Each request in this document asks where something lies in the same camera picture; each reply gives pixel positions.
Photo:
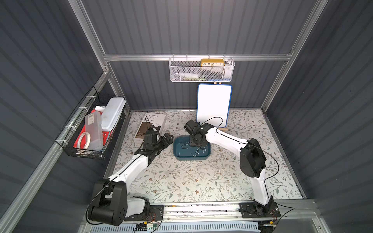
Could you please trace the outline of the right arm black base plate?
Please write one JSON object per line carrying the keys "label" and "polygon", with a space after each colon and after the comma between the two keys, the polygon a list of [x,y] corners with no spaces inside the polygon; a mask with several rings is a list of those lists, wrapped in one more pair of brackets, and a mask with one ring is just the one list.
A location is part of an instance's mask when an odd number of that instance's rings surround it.
{"label": "right arm black base plate", "polygon": [[243,218],[273,217],[277,219],[281,216],[277,203],[273,201],[270,201],[267,205],[261,205],[255,201],[240,203],[238,211]]}

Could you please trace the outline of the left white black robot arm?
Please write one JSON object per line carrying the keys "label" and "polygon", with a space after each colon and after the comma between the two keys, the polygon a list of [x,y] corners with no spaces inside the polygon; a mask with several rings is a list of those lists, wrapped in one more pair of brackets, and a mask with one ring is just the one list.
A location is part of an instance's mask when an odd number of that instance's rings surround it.
{"label": "left white black robot arm", "polygon": [[119,226],[126,218],[146,220],[150,216],[149,200],[143,197],[128,198],[128,188],[173,141],[173,135],[165,133],[161,136],[157,130],[149,128],[142,145],[134,152],[130,161],[118,172],[95,183],[85,212],[87,223]]}

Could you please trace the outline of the teal plastic storage tray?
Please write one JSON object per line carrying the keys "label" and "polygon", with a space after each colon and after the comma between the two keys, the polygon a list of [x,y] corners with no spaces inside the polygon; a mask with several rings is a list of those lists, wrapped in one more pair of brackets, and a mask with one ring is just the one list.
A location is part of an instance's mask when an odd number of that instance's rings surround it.
{"label": "teal plastic storage tray", "polygon": [[173,154],[179,161],[206,160],[211,155],[210,143],[204,147],[191,146],[189,136],[179,136],[173,142]]}

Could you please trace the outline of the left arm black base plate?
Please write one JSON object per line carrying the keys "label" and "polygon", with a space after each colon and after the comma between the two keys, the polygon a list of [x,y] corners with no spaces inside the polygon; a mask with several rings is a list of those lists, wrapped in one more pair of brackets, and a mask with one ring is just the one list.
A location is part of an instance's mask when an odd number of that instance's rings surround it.
{"label": "left arm black base plate", "polygon": [[164,215],[164,205],[150,205],[137,215],[126,217],[124,221],[161,221]]}

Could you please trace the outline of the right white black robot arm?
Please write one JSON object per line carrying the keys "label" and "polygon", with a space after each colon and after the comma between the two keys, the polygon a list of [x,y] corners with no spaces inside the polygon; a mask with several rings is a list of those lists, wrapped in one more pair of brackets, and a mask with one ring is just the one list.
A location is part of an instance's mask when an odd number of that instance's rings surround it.
{"label": "right white black robot arm", "polygon": [[266,157],[259,142],[231,136],[217,127],[204,123],[188,121],[184,129],[189,133],[192,146],[204,147],[208,143],[223,147],[240,157],[240,168],[250,178],[254,193],[254,207],[258,216],[266,216],[271,211],[274,198],[266,185]]}

